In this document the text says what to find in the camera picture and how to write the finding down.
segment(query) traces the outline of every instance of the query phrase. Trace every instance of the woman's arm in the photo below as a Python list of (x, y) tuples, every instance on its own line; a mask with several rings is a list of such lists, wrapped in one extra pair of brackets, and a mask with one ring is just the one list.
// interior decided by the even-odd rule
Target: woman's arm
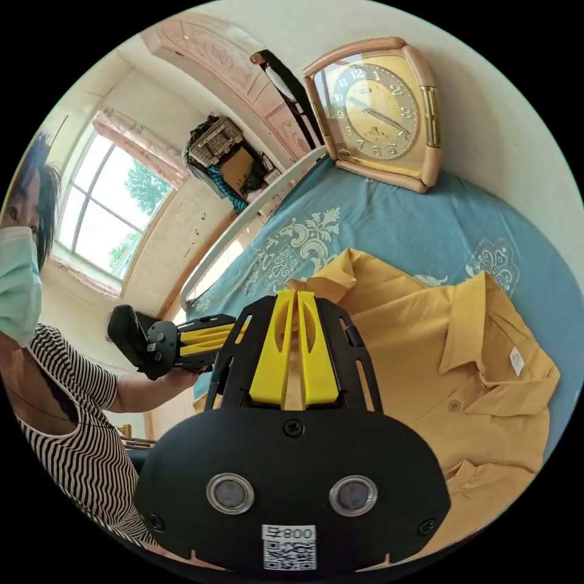
[(156, 381), (141, 374), (118, 377), (116, 397), (106, 410), (116, 414), (149, 412), (191, 388), (198, 377), (184, 369), (172, 369)]

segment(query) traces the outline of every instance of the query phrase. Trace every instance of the sticker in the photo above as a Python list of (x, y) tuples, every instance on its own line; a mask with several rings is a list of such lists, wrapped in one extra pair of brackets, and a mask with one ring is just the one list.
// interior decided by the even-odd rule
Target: sticker
[(511, 365), (515, 370), (515, 375), (519, 377), (521, 375), (521, 371), (523, 371), (523, 367), (525, 367), (525, 362), (523, 361), (523, 357), (517, 350), (517, 347), (513, 347), (513, 350), (511, 351), (509, 358), (511, 359)]
[(266, 570), (316, 570), (314, 525), (262, 525)]

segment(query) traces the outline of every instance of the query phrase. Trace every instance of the blue bedsheet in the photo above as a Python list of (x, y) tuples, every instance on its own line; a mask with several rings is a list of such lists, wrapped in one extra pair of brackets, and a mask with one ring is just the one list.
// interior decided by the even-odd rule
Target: blue bedsheet
[[(483, 269), (494, 276), (561, 373), (550, 403), (547, 460), (584, 379), (582, 293), (554, 247), (522, 215), (447, 172), (419, 195), (324, 159), (187, 316), (237, 316), (250, 302), (283, 289), (288, 279), (313, 275), (346, 248), (372, 254), (428, 285), (457, 284)], [(209, 374), (201, 376), (195, 398), (208, 384)]]

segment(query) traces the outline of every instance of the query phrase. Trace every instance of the floor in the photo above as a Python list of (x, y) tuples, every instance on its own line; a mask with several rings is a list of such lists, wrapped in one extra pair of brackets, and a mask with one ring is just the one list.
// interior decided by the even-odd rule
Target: floor
[[(197, 297), (207, 290), (227, 269), (229, 264), (239, 256), (242, 251), (252, 242), (254, 237), (259, 233), (263, 226), (263, 220), (255, 219), (242, 232), (239, 238), (234, 241), (225, 252), (217, 259), (217, 262), (207, 272), (205, 277), (196, 286), (191, 294)], [(173, 319), (175, 324), (180, 324), (186, 320), (184, 310), (180, 310)], [(193, 406), (193, 392), (191, 388), (185, 390), (182, 394), (177, 395), (174, 399), (156, 408), (152, 412), (152, 430), (154, 440), (158, 440), (170, 428), (182, 422), (189, 416), (195, 415), (196, 411)]]

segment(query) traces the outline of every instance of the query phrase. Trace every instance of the tree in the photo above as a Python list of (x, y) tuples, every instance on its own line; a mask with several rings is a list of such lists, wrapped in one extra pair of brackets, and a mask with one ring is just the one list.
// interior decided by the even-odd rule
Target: tree
[(170, 184), (163, 181), (146, 166), (134, 160), (134, 167), (128, 171), (124, 183), (132, 199), (147, 215), (151, 215), (164, 195), (170, 190)]
[[(134, 160), (133, 168), (128, 171), (124, 182), (130, 197), (134, 199), (143, 213), (151, 215), (164, 195), (170, 190), (170, 184), (163, 181), (146, 166)], [(115, 269), (126, 250), (136, 241), (140, 233), (129, 233), (124, 241), (109, 252), (109, 267)]]
[(126, 253), (126, 250), (136, 241), (140, 236), (138, 231), (132, 231), (126, 235), (124, 241), (116, 248), (109, 252), (109, 267), (111, 269), (116, 269), (117, 263), (120, 261), (122, 256)]

